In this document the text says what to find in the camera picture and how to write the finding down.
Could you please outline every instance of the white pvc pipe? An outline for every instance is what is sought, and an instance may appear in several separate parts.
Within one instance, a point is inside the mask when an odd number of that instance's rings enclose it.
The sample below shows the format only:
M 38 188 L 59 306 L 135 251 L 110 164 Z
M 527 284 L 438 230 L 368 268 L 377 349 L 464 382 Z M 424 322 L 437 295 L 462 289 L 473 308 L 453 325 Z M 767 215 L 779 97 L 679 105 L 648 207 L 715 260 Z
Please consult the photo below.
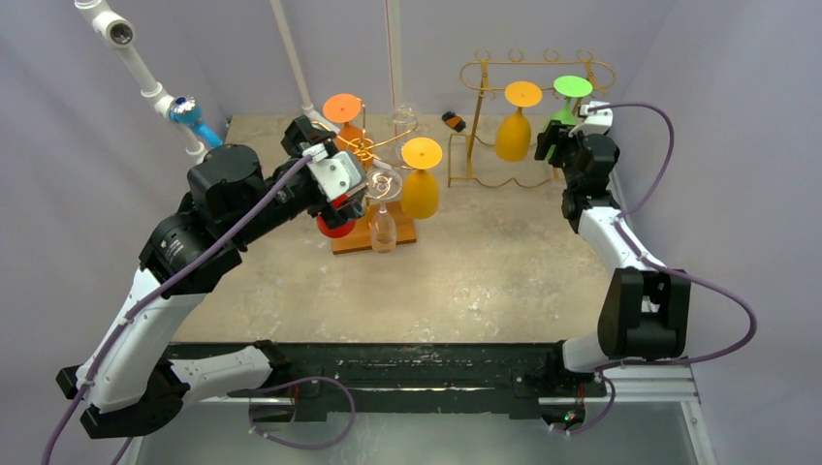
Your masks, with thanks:
M 302 75 L 302 67 L 300 60 L 297 58 L 297 49 L 294 48 L 294 40 L 291 37 L 291 29 L 288 27 L 288 20 L 285 17 L 285 12 L 282 9 L 282 2 L 280 0 L 269 0 L 271 8 L 274 10 L 274 18 L 277 21 L 277 29 L 280 31 L 280 36 L 285 46 L 285 52 L 288 55 L 288 61 L 291 63 L 291 69 L 294 72 L 294 80 L 297 82 L 297 89 L 300 91 L 300 98 L 302 99 L 302 110 L 308 115 L 314 109 L 314 104 L 311 103 L 311 97 L 308 95 L 308 86 L 305 84 L 305 76 Z
M 175 123 L 172 123 L 172 126 L 174 126 L 183 144 L 185 144 L 185 153 L 194 159 L 194 163 L 202 162 L 206 155 L 206 146 L 197 139 L 197 136 L 188 129 L 188 126 Z
M 124 17 L 118 15 L 111 10 L 109 3 L 106 0 L 75 0 L 75 7 L 82 13 L 85 19 L 94 28 L 94 31 L 100 35 L 111 49 L 117 52 L 117 55 L 126 65 L 131 75 L 140 85 L 142 96 L 154 108 L 154 111 L 161 118 L 169 121 L 174 127 L 174 130 L 179 135 L 183 144 L 185 145 L 185 152 L 191 156 L 195 163 L 200 163 L 206 155 L 206 146 L 200 142 L 191 130 L 182 124 L 172 123 L 169 119 L 169 107 L 174 101 L 174 97 L 169 95 L 163 84 L 157 82 L 151 71 L 142 61 L 140 55 L 134 49 L 134 40 L 136 33 L 134 26 Z M 129 41 L 118 41 L 112 36 L 117 36 L 115 27 L 124 28 L 130 31 Z
M 148 67 L 145 66 L 145 62 L 142 61 L 142 58 L 140 58 L 140 55 L 133 46 L 115 48 L 114 51 L 120 55 L 123 64 L 125 64 L 126 68 L 131 72 L 131 76 L 134 77 L 137 84 L 140 85 L 143 93 L 148 94 L 157 90 L 160 83 L 157 82 L 157 79 L 154 78 L 154 75 L 148 70 Z

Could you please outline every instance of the white curtain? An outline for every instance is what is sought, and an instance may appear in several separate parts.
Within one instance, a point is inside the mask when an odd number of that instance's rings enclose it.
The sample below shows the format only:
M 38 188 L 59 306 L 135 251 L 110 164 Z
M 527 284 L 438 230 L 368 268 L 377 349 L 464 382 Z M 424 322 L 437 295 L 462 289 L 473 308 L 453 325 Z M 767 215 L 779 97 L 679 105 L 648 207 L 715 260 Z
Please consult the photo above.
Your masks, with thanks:
M 196 96 L 224 132 L 167 5 L 111 6 L 158 80 Z M 187 190 L 191 161 L 139 90 L 71 1 L 0 6 L 0 463 L 39 460 L 68 405 L 57 370 L 91 354 L 148 235 Z M 52 463 L 108 463 L 118 445 L 73 419 Z

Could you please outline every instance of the cable clip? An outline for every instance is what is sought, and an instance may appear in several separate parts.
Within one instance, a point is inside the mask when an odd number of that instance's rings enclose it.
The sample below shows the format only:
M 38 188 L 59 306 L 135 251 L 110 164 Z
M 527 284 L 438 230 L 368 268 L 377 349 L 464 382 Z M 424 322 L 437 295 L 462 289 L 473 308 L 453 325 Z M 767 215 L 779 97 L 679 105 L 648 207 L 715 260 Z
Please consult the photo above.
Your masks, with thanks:
M 78 378 L 78 385 L 80 385 L 80 386 L 89 386 L 90 388 L 94 388 L 94 381 L 93 380 L 86 380 L 85 378 Z

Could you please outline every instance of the beige floor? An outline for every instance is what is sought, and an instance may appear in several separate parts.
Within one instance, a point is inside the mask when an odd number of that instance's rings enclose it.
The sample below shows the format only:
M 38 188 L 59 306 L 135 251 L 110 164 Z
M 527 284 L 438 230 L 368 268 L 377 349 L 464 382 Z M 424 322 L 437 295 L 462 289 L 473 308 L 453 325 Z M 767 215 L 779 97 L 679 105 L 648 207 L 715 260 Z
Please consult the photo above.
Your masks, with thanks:
M 500 120 L 482 120 L 481 137 L 493 140 Z M 238 115 L 228 141 L 254 148 L 268 175 L 285 159 L 280 140 L 290 121 Z M 533 119 L 534 136 L 544 121 Z M 445 151 L 452 131 L 438 116 L 422 122 L 420 135 Z M 369 117 L 367 127 L 378 140 L 393 133 L 386 117 Z M 464 150 L 456 139 L 455 173 L 464 170 Z M 393 153 L 387 146 L 378 155 Z M 532 159 L 498 161 L 492 147 L 478 145 L 475 160 L 487 182 L 551 176 Z M 562 218 L 560 183 L 488 189 L 456 181 L 449 189 L 446 167 L 444 158 L 433 170 L 440 209 L 416 222 L 418 243 L 335 257 L 303 215 L 252 244 L 175 339 L 538 342 L 594 329 L 609 276 Z

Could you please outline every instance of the gold metal rack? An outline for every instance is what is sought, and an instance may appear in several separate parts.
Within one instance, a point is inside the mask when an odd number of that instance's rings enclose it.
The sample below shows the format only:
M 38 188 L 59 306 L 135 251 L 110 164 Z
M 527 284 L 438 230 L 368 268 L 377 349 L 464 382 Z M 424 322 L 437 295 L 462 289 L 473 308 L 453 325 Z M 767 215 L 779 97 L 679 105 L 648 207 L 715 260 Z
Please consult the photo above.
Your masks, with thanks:
M 577 59 L 576 60 L 562 60 L 559 54 L 559 50 L 556 48 L 546 48 L 543 51 L 543 59 L 539 61 L 526 61 L 525 54 L 522 50 L 518 48 L 512 48 L 508 50 L 508 60 L 492 60 L 490 51 L 484 50 L 485 55 L 481 54 L 480 50 L 477 50 L 474 53 L 474 61 L 470 61 L 465 63 L 464 66 L 459 70 L 459 80 L 462 81 L 462 84 L 469 89 L 474 89 L 477 91 L 477 107 L 474 110 L 474 120 L 471 124 L 471 133 L 469 135 L 453 133 L 450 137 L 448 137 L 448 187 L 451 187 L 451 182 L 453 180 L 473 180 L 476 181 L 478 184 L 484 187 L 491 187 L 497 188 L 502 187 L 508 184 L 511 181 L 514 181 L 518 186 L 524 188 L 534 188 L 542 186 L 547 182 L 555 179 L 557 177 L 557 173 L 554 171 L 554 177 L 550 177 L 540 183 L 537 184 L 522 184 L 518 179 L 515 177 L 509 178 L 507 181 L 502 182 L 500 184 L 488 184 L 483 182 L 482 180 L 478 179 L 474 176 L 474 164 L 473 164 L 473 151 L 474 151 L 474 140 L 478 141 L 482 145 L 493 146 L 493 142 L 486 142 L 480 139 L 477 136 L 477 125 L 480 121 L 480 110 L 483 107 L 483 99 L 485 99 L 486 92 L 490 92 L 490 98 L 493 100 L 496 97 L 497 91 L 504 91 L 505 87 L 498 87 L 492 86 L 490 84 L 489 78 L 489 66 L 507 66 L 507 65 L 531 65 L 531 66 L 545 66 L 545 65 L 582 65 L 585 69 L 585 78 L 591 83 L 593 86 L 593 92 L 599 94 L 600 97 L 605 97 L 606 90 L 611 88 L 617 82 L 617 73 L 608 63 L 604 63 L 602 61 L 594 59 L 593 53 L 590 50 L 579 50 L 577 51 Z M 471 67 L 479 67 L 480 70 L 480 83 L 479 85 L 473 85 L 469 83 L 465 79 L 465 70 Z M 600 84 L 599 79 L 597 79 L 594 70 L 597 67 L 605 68 L 609 73 L 611 73 L 611 80 L 607 84 Z M 553 92 L 553 86 L 541 86 L 541 90 L 551 90 Z M 582 104 L 583 99 L 577 99 L 577 102 L 574 105 L 574 112 L 576 113 L 579 109 L 579 106 Z M 452 141 L 454 137 L 458 138 L 466 138 L 466 151 L 465 151 L 465 166 L 466 166 L 466 175 L 465 176 L 454 176 L 452 175 L 452 168 L 451 168 L 451 147 Z
M 398 140 L 399 138 L 401 138 L 403 136 L 408 136 L 409 134 L 413 133 L 414 131 L 417 131 L 417 129 L 420 127 L 420 121 L 417 120 L 417 118 L 415 117 L 414 118 L 414 127 L 413 128 L 408 129 L 408 130 L 406 130 L 406 131 L 404 131 L 400 134 L 397 134 L 396 136 L 394 136 L 390 139 L 385 139 L 385 140 L 382 140 L 380 142 L 375 143 L 374 140 L 369 139 L 365 136 L 365 132 L 367 131 L 367 128 L 365 127 L 365 103 L 362 100 L 360 100 L 360 108 L 361 108 L 361 114 L 363 115 L 363 122 L 361 123 L 363 125 L 361 127 L 361 129 L 363 130 L 363 134 L 359 138 L 353 139 L 353 140 L 347 140 L 347 139 L 341 138 L 340 136 L 337 136 L 338 139 L 340 139 L 343 143 L 345 143 L 346 149 L 351 150 L 354 153 L 354 155 L 360 160 L 361 163 L 365 163 L 369 160 L 379 160 L 380 162 L 385 163 L 386 165 L 390 165 L 394 168 L 400 168 L 402 170 L 413 170 L 413 168 L 411 168 L 407 165 L 404 165 L 402 163 L 395 163 L 395 162 L 392 162 L 391 160 L 387 160 L 387 159 L 378 157 L 376 155 L 374 149 L 381 146 L 381 145 L 385 145 L 387 143 Z M 331 130 L 331 128 L 329 128 L 328 126 L 326 126 L 325 124 L 323 124 L 320 121 L 313 121 L 312 120 L 311 124 L 313 124 L 314 126 L 317 126 L 319 128 L 322 128 L 326 131 Z

